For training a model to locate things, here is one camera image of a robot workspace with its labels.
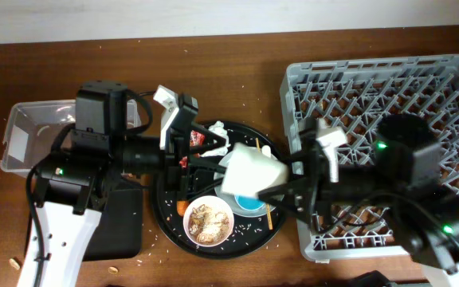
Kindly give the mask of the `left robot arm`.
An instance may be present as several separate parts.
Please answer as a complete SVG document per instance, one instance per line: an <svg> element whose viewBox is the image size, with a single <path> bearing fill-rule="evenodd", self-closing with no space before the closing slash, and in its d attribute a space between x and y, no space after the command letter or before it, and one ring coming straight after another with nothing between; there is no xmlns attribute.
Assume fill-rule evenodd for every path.
<svg viewBox="0 0 459 287"><path fill-rule="evenodd" d="M76 120L25 181L31 217L20 286L73 286L108 199L126 174L157 174L185 194L202 158L226 146L195 122L198 102L159 86L137 93L114 81L91 81L76 95Z"/></svg>

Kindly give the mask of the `blue plastic cup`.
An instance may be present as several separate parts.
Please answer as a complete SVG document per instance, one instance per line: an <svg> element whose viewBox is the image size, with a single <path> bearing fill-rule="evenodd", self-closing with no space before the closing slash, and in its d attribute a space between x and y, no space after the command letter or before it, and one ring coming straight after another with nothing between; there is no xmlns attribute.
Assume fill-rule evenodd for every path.
<svg viewBox="0 0 459 287"><path fill-rule="evenodd" d="M235 196L235 201L242 210L247 210L247 211L260 210L265 205L264 202L258 199L249 198L249 197L240 196L240 195Z"/></svg>

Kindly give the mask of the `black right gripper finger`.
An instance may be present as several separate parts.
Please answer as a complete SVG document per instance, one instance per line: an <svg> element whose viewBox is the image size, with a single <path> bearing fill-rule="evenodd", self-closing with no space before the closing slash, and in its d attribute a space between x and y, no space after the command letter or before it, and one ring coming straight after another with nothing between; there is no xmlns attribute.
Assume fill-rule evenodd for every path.
<svg viewBox="0 0 459 287"><path fill-rule="evenodd" d="M283 210L307 210L309 205L309 179L294 178L287 183L259 191L257 196L262 202Z"/></svg>
<svg viewBox="0 0 459 287"><path fill-rule="evenodd" d="M306 158L307 155L305 153L294 153L284 157L281 162L288 167L290 175L303 175Z"/></svg>

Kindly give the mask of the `white plastic cup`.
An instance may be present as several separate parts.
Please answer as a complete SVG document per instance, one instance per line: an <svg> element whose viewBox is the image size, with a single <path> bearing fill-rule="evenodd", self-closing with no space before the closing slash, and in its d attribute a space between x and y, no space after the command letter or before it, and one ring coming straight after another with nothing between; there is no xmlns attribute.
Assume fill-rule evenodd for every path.
<svg viewBox="0 0 459 287"><path fill-rule="evenodd" d="M222 193L257 199L257 193L288 180L288 167L262 155L256 147L236 143L222 182Z"/></svg>

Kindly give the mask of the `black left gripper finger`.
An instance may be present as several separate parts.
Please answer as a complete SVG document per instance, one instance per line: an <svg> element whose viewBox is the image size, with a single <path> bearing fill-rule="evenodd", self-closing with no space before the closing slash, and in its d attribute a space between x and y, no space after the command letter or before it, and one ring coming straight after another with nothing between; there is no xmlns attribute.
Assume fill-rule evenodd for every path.
<svg viewBox="0 0 459 287"><path fill-rule="evenodd" d="M188 198L187 201L192 202L195 199L205 196L206 194L214 190L216 187L220 187L222 185L222 182L223 182L223 178L215 179L211 184L209 184L206 187L203 187L200 191L197 191L194 196Z"/></svg>
<svg viewBox="0 0 459 287"><path fill-rule="evenodd" d="M191 131L200 132L205 136L201 146L191 148L191 166L200 170L224 174L226 172L225 167L221 167L215 162L211 162L207 157L202 157L202 155L212 151L215 151L215 154L220 156L227 154L229 151L228 137L220 136L200 124L193 123L191 127Z"/></svg>

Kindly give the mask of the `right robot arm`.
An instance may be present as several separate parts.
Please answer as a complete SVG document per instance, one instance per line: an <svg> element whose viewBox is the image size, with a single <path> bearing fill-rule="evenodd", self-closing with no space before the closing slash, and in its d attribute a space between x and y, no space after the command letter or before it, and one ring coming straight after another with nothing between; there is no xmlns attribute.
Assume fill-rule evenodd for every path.
<svg viewBox="0 0 459 287"><path fill-rule="evenodd" d="M382 118L371 166L341 166L332 158L346 135L324 120L308 120L301 149L284 160L302 175L257 197L304 222L316 235L351 225L363 207L381 207L394 240L422 265L431 285L459 286L459 195L439 181L441 144L419 116Z"/></svg>

